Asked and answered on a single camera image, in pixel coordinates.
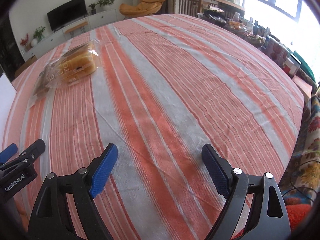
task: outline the potted plant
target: potted plant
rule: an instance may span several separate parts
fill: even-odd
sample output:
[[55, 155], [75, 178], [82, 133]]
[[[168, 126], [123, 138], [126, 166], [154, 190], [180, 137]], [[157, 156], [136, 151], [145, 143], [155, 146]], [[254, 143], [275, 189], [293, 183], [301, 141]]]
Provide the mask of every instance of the potted plant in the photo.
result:
[[89, 7], [91, 8], [91, 14], [92, 15], [97, 13], [97, 10], [95, 9], [96, 8], [96, 4], [95, 3], [90, 4]]
[[33, 33], [33, 40], [31, 41], [31, 46], [34, 47], [38, 42], [40, 42], [44, 36], [43, 36], [43, 32], [44, 32], [45, 27], [39, 27], [36, 28], [35, 32]]
[[98, 0], [97, 4], [103, 6], [105, 10], [108, 10], [110, 5], [112, 5], [115, 2], [115, 0]]

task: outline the white cabinet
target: white cabinet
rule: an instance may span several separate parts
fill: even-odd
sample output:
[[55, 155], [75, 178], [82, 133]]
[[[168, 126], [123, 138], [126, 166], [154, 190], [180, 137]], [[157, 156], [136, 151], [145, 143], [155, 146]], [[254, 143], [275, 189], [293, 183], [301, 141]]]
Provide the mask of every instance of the white cabinet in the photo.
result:
[[67, 29], [70, 29], [72, 26], [76, 26], [83, 21], [89, 21], [89, 30], [98, 28], [100, 26], [113, 23], [117, 21], [117, 15], [116, 10], [110, 10], [110, 11], [104, 11], [100, 12], [94, 15], [90, 15], [86, 18], [83, 18], [79, 21], [76, 21], [63, 29], [51, 34], [50, 36], [44, 38], [42, 41], [40, 41], [36, 46], [34, 46], [31, 50], [28, 52], [22, 54], [23, 59], [26, 61], [32, 56], [36, 56], [37, 58], [41, 58], [44, 54], [49, 52], [50, 50], [54, 49], [55, 47], [59, 46], [60, 44], [67, 41], [70, 36], [64, 35], [64, 31]]
[[48, 51], [64, 43], [65, 41], [66, 38], [63, 34], [63, 31], [59, 30], [48, 36], [46, 39], [40, 41], [39, 44], [35, 46], [36, 54], [40, 54], [42, 56], [46, 54]]
[[100, 12], [89, 17], [90, 28], [95, 29], [97, 27], [113, 23], [117, 21], [116, 10], [110, 10]]
[[36, 46], [34, 46], [31, 50], [22, 55], [23, 59], [26, 61], [32, 56], [36, 56], [37, 58], [41, 58], [44, 54], [64, 43], [66, 38], [63, 34], [62, 30], [59, 30], [50, 36], [44, 38], [40, 41]]

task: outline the red flowers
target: red flowers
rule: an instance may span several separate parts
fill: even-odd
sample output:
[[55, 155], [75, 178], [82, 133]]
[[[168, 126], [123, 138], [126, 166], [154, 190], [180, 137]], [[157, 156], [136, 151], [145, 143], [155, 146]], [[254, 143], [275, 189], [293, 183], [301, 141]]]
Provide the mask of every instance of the red flowers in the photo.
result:
[[313, 132], [318, 128], [320, 128], [320, 117], [316, 116], [310, 123], [308, 132]]
[[28, 41], [29, 41], [29, 34], [26, 35], [26, 38], [25, 38], [25, 39], [21, 39], [20, 45], [21, 45], [21, 46], [26, 46], [26, 44], [28, 43]]

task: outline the plastic bread bag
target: plastic bread bag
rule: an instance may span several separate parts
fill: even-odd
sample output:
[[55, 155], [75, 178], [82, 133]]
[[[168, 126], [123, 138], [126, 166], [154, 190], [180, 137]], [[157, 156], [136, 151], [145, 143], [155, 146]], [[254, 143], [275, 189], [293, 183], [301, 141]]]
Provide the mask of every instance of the plastic bread bag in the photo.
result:
[[93, 73], [97, 67], [100, 67], [101, 60], [96, 51], [98, 46], [100, 46], [98, 40], [88, 41], [69, 50], [59, 59], [48, 63], [36, 80], [28, 101], [28, 109], [37, 101], [45, 98], [50, 88], [76, 84], [85, 76]]
[[97, 49], [100, 42], [91, 40], [81, 44], [51, 63], [45, 72], [47, 88], [60, 88], [78, 83], [101, 66]]
[[42, 98], [45, 98], [47, 93], [49, 92], [49, 88], [45, 86], [48, 83], [45, 80], [45, 73], [47, 71], [48, 66], [49, 65], [46, 65], [44, 67], [44, 70], [41, 71], [36, 80], [36, 84], [28, 101], [28, 109], [32, 107], [37, 101], [40, 101]]

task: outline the white vase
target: white vase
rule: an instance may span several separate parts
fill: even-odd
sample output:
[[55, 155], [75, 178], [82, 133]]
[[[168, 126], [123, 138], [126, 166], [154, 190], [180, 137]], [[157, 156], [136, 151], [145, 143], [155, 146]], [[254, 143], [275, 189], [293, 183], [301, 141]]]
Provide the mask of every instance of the white vase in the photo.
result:
[[103, 9], [104, 9], [105, 11], [110, 10], [110, 9], [111, 9], [111, 4], [106, 4], [106, 5], [104, 5], [104, 6], [103, 6]]
[[31, 42], [30, 42], [31, 46], [34, 47], [38, 44], [38, 40], [36, 38], [34, 38]]

